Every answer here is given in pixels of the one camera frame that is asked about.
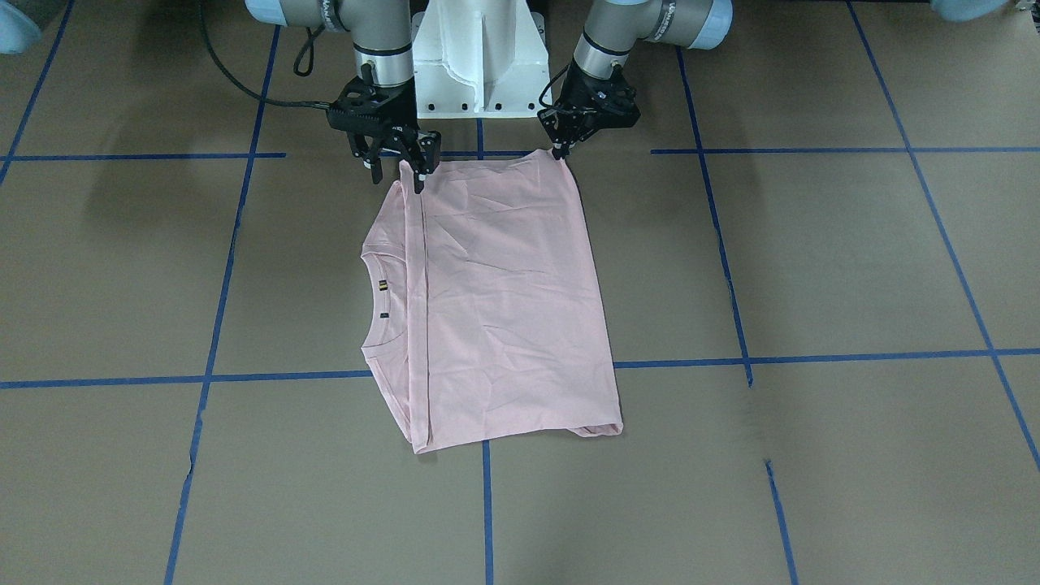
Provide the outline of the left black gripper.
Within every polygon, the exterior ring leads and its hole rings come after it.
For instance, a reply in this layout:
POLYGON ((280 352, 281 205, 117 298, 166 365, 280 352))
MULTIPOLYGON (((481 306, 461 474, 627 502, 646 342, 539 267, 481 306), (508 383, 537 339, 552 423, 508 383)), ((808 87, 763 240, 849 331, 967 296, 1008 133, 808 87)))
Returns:
POLYGON ((561 69, 539 96, 538 120, 554 159, 566 159, 598 131, 634 127, 640 117, 635 97, 621 63, 612 63, 605 79, 588 75, 577 63, 561 69))

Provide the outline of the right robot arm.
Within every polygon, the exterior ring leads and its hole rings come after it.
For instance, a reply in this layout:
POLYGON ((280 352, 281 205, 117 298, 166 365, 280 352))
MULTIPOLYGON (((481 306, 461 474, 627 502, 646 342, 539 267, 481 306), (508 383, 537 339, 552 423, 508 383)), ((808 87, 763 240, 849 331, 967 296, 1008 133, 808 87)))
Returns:
POLYGON ((441 136, 421 130, 408 1, 248 1, 265 24, 348 33, 357 75, 323 110, 328 126, 345 133, 352 155, 383 180, 380 156, 394 154, 411 167, 414 189, 423 190, 440 163, 441 136))

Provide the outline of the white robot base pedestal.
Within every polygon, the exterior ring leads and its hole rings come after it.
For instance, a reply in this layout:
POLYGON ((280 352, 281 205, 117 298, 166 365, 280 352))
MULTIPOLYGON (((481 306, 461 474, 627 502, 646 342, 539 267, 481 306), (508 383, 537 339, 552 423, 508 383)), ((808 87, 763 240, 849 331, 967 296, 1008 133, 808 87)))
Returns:
POLYGON ((535 1, 427 1, 412 16, 420 119, 529 119, 550 78, 535 1))

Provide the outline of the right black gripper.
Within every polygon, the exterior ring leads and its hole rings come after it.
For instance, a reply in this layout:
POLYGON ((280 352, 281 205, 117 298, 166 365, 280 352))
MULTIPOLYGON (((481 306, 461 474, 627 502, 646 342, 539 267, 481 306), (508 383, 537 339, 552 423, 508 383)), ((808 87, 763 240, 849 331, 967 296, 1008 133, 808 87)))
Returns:
POLYGON ((441 160, 442 134, 419 131, 415 81, 380 88, 354 77, 328 107, 331 128, 348 136, 352 155, 367 167, 372 183, 385 176, 383 158, 398 158, 408 167, 401 180, 418 195, 441 160))

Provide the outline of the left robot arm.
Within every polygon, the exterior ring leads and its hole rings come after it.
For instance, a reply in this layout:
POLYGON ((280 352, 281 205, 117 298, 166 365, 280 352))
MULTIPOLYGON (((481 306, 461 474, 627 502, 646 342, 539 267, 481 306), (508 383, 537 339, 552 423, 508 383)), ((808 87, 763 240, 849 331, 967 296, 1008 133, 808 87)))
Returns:
POLYGON ((636 90, 624 76, 639 41, 711 50, 727 37, 731 1, 595 1, 572 59, 545 86, 562 86, 553 102, 539 97, 536 118, 564 159, 602 130, 631 128, 639 121, 636 90))

